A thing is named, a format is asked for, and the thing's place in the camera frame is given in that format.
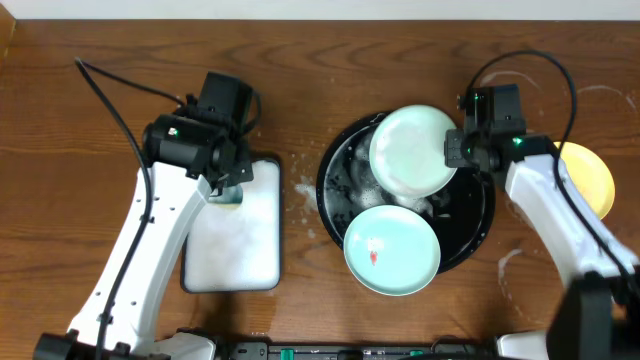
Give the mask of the green sponge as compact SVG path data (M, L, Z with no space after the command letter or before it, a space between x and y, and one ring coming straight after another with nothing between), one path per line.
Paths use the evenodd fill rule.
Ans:
M220 205L239 205L243 201L243 189L240 185L216 188L208 198L209 203Z

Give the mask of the light green plate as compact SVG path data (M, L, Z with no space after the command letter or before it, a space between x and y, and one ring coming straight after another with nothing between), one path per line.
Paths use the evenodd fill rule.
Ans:
M343 239L345 262L368 289L386 296L406 296L425 288L436 276L438 238L421 216L395 205L381 205L356 216Z
M377 126L369 146L374 178L387 192L422 198L442 189L456 170L445 165L446 132L456 125L443 111L410 105L387 115Z

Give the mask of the yellow plate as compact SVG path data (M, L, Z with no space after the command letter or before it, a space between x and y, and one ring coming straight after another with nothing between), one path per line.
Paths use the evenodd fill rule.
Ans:
M604 219L615 199L614 179L605 162L592 150L572 142L565 143L561 159L582 197Z

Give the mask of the light green plate front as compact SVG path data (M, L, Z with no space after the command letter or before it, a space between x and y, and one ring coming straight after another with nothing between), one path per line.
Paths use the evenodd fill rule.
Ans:
M438 238L421 216L395 205L381 205L356 216L343 239L345 262L368 289L386 296L406 296L425 288L436 276Z

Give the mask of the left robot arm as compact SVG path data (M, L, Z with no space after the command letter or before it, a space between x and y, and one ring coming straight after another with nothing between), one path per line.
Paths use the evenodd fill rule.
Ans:
M247 133L261 103L242 80L210 72L199 96L148 124L131 206L106 266L63 335L44 333L36 359L212 359L216 343L178 332L156 338L159 308L198 213L253 178Z

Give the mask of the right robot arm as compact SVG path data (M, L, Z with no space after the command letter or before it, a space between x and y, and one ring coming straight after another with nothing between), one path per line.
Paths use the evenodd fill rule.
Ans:
M497 338L498 355L638 358L638 255L590 208L559 148L548 136L527 131L517 86L470 87L458 106L464 126L446 133L446 165L493 178L537 232L566 288L547 330Z

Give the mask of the round black tray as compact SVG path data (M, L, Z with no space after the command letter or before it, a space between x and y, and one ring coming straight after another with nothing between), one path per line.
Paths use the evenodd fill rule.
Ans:
M385 112L368 115L343 130L328 147L316 179L316 202L322 223L338 247L349 225L363 211L395 205L418 214L433 229L444 273L469 258L482 244L495 213L490 176L463 168L439 191L423 198L395 196L376 181L369 145Z

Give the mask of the white rectangular foam tray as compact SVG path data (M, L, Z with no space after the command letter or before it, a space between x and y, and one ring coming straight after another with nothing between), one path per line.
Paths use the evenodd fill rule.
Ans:
M188 293L271 290L281 275L281 172L252 163L239 204L206 204L188 233L181 286Z

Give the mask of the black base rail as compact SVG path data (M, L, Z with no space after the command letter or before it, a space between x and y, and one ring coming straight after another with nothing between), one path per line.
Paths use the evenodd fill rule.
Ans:
M490 347L449 338L433 344L282 343L266 335L225 338L202 329L179 328L178 333L204 336L217 346L215 360L396 360L496 359Z

